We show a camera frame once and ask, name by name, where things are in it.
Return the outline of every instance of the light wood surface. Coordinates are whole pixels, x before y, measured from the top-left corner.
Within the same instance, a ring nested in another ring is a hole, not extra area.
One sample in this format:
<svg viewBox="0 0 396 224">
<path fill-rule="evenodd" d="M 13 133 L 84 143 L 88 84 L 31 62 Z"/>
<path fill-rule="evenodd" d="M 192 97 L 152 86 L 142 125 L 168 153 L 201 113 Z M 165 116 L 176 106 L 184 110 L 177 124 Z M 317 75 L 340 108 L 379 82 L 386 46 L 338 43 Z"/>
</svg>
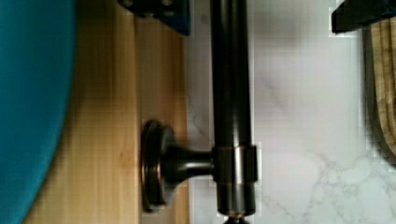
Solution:
<svg viewBox="0 0 396 224">
<path fill-rule="evenodd" d="M 396 155 L 396 19 L 373 24 L 367 35 L 365 65 L 369 114 L 384 153 Z"/>
<path fill-rule="evenodd" d="M 157 21 L 135 23 L 115 0 L 78 0 L 75 77 L 64 131 L 25 223 L 182 223 L 188 186 L 171 208 L 141 211 L 139 138 L 161 119 L 186 139 L 184 43 Z"/>
</svg>

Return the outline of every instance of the vertical pipe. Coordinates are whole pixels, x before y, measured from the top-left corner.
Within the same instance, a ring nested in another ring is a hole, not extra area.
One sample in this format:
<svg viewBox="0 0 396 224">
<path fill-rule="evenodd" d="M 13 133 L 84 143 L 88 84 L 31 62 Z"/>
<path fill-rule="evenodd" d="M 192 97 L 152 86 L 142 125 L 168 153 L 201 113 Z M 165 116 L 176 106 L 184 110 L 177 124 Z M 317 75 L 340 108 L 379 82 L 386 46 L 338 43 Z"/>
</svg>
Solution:
<svg viewBox="0 0 396 224">
<path fill-rule="evenodd" d="M 218 209 L 244 217 L 255 212 L 256 148 L 251 145 L 246 0 L 211 0 L 215 114 L 214 180 Z"/>
</svg>

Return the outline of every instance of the gray marble veining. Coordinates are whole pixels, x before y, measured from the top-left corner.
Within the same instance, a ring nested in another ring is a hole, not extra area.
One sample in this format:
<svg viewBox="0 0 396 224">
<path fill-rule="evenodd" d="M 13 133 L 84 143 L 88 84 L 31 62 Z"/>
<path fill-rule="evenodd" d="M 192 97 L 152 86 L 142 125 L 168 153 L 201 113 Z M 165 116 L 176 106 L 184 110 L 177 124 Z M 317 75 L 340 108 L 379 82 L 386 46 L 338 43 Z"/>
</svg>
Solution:
<svg viewBox="0 0 396 224">
<path fill-rule="evenodd" d="M 252 223 L 396 223 L 396 174 L 371 132 L 361 34 L 334 36 L 334 0 L 248 1 L 254 143 Z M 213 145 L 209 1 L 193 1 L 189 140 Z M 191 223 L 222 223 L 210 177 L 191 180 Z"/>
</svg>

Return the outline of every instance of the black bracket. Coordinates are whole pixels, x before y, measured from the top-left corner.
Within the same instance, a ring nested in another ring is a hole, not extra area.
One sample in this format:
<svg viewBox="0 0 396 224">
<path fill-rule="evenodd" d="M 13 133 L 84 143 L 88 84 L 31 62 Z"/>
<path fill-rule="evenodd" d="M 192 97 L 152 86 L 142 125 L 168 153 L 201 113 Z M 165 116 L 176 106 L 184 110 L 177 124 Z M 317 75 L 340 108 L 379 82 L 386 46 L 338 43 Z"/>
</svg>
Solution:
<svg viewBox="0 0 396 224">
<path fill-rule="evenodd" d="M 118 0 L 137 17 L 155 18 L 183 35 L 189 35 L 190 0 Z"/>
<path fill-rule="evenodd" d="M 332 31 L 336 34 L 355 31 L 394 16 L 396 0 L 346 0 L 332 14 Z"/>
</svg>

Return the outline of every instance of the wooden frame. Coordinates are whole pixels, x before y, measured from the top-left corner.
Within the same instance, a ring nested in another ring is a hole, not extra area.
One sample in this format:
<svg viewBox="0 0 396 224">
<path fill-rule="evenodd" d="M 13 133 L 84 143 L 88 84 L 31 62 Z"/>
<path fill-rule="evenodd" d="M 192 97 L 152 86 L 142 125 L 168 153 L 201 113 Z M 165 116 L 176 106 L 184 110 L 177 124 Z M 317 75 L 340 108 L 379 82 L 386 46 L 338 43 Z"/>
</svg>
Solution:
<svg viewBox="0 0 396 224">
<path fill-rule="evenodd" d="M 187 184 L 171 208 L 142 215 L 139 135 L 147 119 L 186 142 L 183 37 L 135 23 L 116 0 L 78 0 L 75 77 L 64 131 L 25 223 L 189 222 Z"/>
</svg>

